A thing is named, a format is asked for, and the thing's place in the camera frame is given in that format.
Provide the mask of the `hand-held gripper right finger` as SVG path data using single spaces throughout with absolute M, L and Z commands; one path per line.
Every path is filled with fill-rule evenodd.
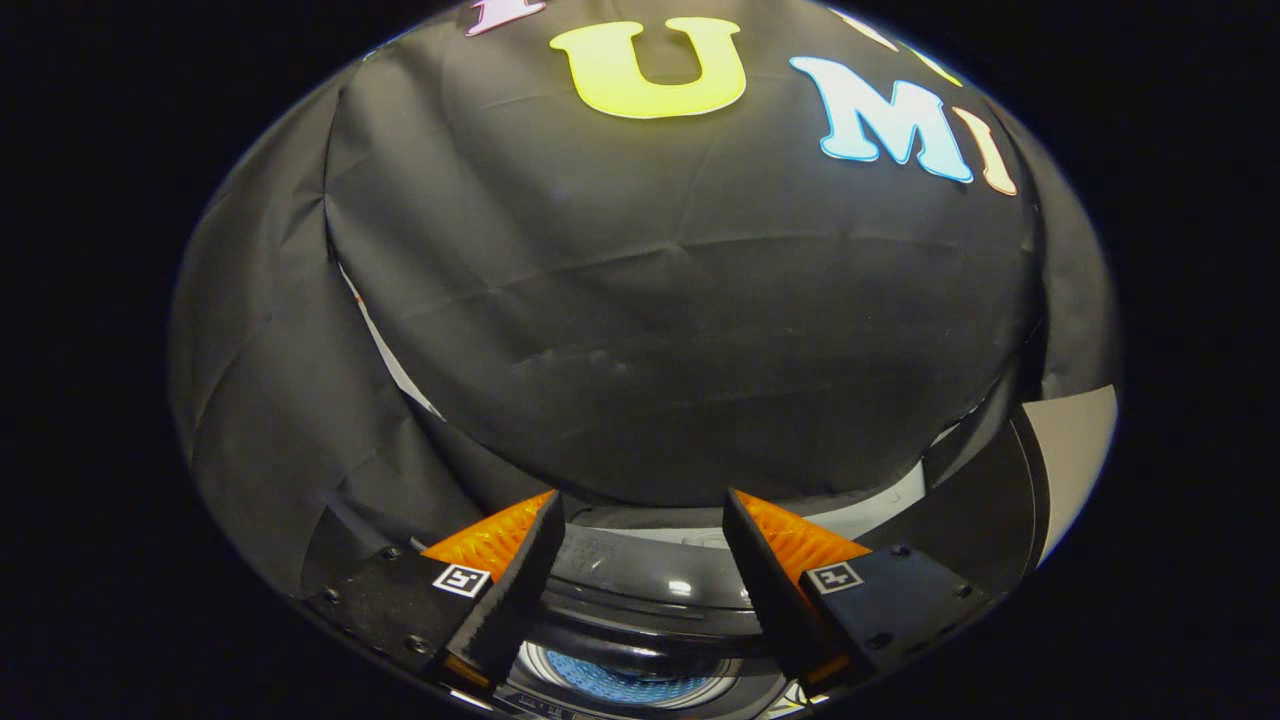
M 740 489 L 722 532 L 765 646 L 808 696 L 854 691 L 956 637 L 995 602 L 922 550 L 873 550 Z

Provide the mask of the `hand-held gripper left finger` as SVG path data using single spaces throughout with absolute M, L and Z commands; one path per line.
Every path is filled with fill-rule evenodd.
M 509 675 L 564 541 L 548 491 L 425 548 L 387 546 L 320 584 L 305 611 L 424 685 L 492 698 Z

